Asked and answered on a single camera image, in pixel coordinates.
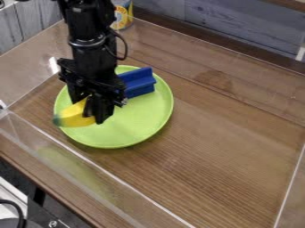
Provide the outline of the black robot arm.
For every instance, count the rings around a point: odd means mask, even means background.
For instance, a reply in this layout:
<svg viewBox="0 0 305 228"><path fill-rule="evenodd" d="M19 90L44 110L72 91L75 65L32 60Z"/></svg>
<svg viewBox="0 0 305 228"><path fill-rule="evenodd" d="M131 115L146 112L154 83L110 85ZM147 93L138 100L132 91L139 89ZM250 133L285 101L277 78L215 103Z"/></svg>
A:
<svg viewBox="0 0 305 228"><path fill-rule="evenodd" d="M127 55L116 51L124 38L111 28L115 5L111 0L56 0L68 27L72 57L58 59L60 80L72 102L84 102L82 115L102 124L126 104L126 83L116 75L118 62Z"/></svg>

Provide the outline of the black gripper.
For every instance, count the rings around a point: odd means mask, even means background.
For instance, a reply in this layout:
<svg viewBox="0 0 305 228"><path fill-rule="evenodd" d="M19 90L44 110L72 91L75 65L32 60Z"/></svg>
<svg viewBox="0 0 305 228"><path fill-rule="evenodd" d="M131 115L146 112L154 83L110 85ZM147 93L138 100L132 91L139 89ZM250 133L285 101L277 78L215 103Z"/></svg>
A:
<svg viewBox="0 0 305 228"><path fill-rule="evenodd" d="M60 80L67 84L71 102L87 96L82 116L94 117L100 125L115 112L115 106L124 105L123 80L116 76L116 42L84 43L70 41L72 58L59 58Z"/></svg>

